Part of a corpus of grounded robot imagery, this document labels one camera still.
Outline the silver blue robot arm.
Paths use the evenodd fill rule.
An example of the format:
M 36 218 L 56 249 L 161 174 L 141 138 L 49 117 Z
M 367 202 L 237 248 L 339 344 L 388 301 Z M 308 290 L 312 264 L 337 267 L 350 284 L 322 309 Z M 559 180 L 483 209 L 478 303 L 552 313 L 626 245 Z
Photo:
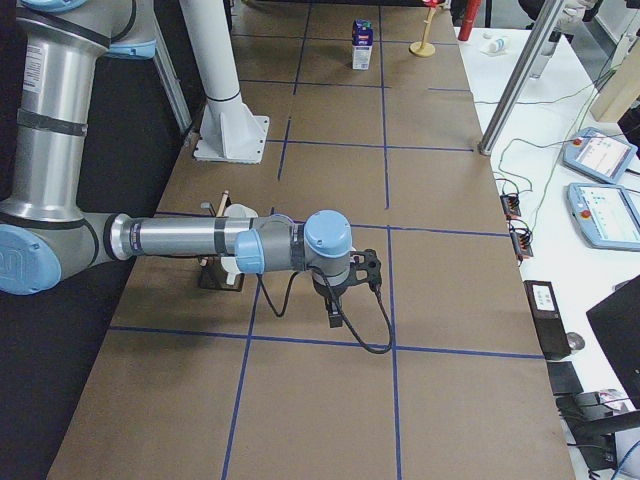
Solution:
M 310 271 L 329 322 L 356 281 L 351 228 L 333 210 L 268 217 L 132 218 L 76 204 L 98 58 L 156 52 L 150 1 L 21 1 L 28 42 L 13 188 L 1 204 L 1 288 L 31 295 L 93 266 L 139 256 L 230 260 L 229 273 Z

